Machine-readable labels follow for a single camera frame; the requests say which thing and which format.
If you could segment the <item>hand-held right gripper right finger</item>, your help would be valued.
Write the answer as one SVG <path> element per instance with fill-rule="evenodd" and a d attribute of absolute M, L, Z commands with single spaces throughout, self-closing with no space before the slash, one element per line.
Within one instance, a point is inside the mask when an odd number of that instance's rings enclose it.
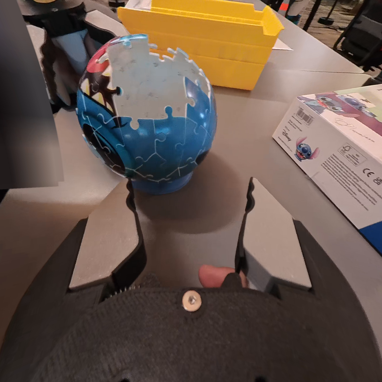
<path fill-rule="evenodd" d="M 251 177 L 235 252 L 235 272 L 251 289 L 268 293 L 277 285 L 312 288 L 293 217 Z"/>

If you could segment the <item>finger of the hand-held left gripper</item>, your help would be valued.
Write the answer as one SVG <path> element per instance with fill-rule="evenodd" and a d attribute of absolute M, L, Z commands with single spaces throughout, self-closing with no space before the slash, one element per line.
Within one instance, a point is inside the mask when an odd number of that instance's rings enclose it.
<path fill-rule="evenodd" d="M 52 107 L 74 107 L 79 75 L 63 50 L 56 47 L 46 31 L 26 25 L 44 77 Z"/>
<path fill-rule="evenodd" d="M 120 23 L 102 14 L 99 10 L 91 10 L 84 17 L 88 33 L 91 39 L 111 39 L 120 36 Z"/>

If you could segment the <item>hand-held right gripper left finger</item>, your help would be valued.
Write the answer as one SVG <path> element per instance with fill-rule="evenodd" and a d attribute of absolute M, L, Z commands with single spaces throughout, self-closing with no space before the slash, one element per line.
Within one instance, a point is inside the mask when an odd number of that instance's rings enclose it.
<path fill-rule="evenodd" d="M 125 180 L 88 217 L 68 289 L 107 284 L 115 291 L 127 290 L 145 265 L 134 190 Z"/>

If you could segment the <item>blue round ball stand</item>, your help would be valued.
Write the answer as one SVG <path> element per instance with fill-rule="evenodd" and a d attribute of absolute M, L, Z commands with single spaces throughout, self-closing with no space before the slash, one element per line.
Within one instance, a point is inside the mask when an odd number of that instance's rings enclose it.
<path fill-rule="evenodd" d="M 184 175 L 183 177 L 177 178 L 169 182 L 151 182 L 151 181 L 138 181 L 132 180 L 132 186 L 134 191 L 142 192 L 148 195 L 165 195 L 178 192 L 183 189 L 192 177 L 192 172 Z"/>

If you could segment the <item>blue puzzle ball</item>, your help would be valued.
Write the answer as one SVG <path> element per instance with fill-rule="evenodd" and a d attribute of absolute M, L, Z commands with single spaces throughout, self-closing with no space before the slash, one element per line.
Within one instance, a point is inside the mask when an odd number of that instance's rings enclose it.
<path fill-rule="evenodd" d="M 186 183 L 216 132 L 213 88 L 180 49 L 160 57 L 147 35 L 102 45 L 79 81 L 76 116 L 89 149 L 121 177 Z"/>

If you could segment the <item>white puzzle box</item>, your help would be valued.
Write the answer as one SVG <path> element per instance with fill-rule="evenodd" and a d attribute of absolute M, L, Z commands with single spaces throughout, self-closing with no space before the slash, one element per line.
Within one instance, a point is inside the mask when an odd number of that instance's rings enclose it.
<path fill-rule="evenodd" d="M 272 139 L 382 254 L 382 86 L 294 98 Z"/>

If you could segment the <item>person's right hand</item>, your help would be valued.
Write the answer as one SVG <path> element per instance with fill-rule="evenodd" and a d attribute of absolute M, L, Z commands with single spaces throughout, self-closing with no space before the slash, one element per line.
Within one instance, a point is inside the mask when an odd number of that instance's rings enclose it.
<path fill-rule="evenodd" d="M 201 265 L 198 270 L 198 280 L 205 289 L 248 289 L 249 282 L 245 275 L 236 273 L 231 267 L 217 267 L 212 265 Z"/>

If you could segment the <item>white tray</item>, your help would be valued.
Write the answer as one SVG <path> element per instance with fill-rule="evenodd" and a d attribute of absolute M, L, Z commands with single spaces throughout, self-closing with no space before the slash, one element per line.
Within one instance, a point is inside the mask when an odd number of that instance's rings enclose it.
<path fill-rule="evenodd" d="M 125 8 L 150 12 L 151 4 L 151 0 L 128 0 Z"/>

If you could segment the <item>yellow storage bin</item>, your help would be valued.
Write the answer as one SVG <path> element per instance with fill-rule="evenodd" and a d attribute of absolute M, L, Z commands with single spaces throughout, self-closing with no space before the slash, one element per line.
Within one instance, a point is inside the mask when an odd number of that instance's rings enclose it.
<path fill-rule="evenodd" d="M 128 1 L 117 17 L 130 34 L 146 34 L 154 53 L 180 49 L 213 86 L 251 92 L 284 30 L 268 6 L 219 0 Z"/>

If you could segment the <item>black office chair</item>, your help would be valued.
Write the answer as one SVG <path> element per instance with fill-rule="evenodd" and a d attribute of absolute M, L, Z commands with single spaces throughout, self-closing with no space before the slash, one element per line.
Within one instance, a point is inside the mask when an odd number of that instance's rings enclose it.
<path fill-rule="evenodd" d="M 332 50 L 365 72 L 381 70 L 382 1 L 364 1 Z"/>

